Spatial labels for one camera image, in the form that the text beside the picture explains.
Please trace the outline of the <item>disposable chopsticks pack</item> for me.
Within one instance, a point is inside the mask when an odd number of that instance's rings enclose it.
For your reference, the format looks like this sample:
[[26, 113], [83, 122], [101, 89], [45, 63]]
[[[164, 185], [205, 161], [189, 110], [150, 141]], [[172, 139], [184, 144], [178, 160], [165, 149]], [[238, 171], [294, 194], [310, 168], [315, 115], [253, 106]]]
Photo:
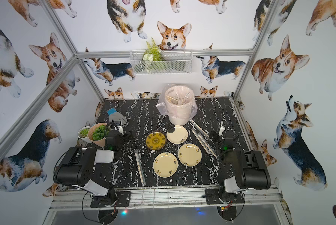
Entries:
[[135, 153], [135, 158], [136, 158], [136, 161], [137, 161], [137, 167], [138, 167], [138, 172], [139, 172], [141, 184], [142, 184], [142, 187], [145, 187], [146, 186], [146, 180], [145, 180], [145, 176], [144, 176], [144, 173], [143, 173], [143, 168], [142, 168], [142, 164], [141, 164], [141, 160], [140, 160], [140, 154], [139, 154], [138, 150], [135, 150], [134, 153]]

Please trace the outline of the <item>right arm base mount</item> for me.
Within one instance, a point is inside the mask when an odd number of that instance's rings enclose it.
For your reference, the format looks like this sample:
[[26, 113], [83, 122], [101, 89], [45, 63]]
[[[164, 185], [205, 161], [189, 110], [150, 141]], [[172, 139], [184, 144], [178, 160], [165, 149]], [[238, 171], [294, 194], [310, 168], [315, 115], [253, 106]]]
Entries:
[[245, 197], [243, 193], [227, 193], [219, 189], [205, 189], [202, 196], [208, 205], [211, 204], [229, 204], [229, 203], [244, 203]]

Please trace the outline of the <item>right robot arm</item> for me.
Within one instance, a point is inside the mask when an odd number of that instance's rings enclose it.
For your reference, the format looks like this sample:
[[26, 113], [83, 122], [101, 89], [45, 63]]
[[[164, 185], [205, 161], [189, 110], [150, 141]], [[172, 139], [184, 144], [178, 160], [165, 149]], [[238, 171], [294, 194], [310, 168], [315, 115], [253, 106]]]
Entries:
[[270, 189], [271, 178], [259, 151], [245, 151], [234, 147], [239, 135], [232, 134], [226, 121], [220, 123], [219, 132], [211, 132], [210, 138], [216, 143], [214, 153], [222, 163], [229, 163], [233, 176], [225, 179], [217, 189], [206, 189], [206, 203], [244, 203], [244, 192], [249, 189]]

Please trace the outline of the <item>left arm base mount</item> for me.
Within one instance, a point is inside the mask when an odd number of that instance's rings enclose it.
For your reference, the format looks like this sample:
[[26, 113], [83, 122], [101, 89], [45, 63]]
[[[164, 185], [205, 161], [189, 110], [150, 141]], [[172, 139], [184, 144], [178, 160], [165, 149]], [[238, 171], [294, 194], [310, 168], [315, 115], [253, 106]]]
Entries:
[[130, 204], [131, 192], [118, 191], [114, 194], [108, 193], [106, 196], [92, 196], [91, 208], [103, 207], [128, 207]]

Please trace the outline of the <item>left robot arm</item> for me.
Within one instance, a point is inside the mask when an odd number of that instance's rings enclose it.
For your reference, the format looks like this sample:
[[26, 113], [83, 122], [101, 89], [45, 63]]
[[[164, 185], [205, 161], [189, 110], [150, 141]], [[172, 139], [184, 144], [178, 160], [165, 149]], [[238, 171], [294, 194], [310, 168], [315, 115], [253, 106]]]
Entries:
[[98, 178], [97, 164], [113, 164], [123, 153], [124, 145], [133, 139], [118, 122], [99, 123], [88, 131], [88, 138], [97, 148], [71, 147], [54, 170], [54, 182], [85, 190], [96, 203], [111, 206], [118, 202], [114, 185]]

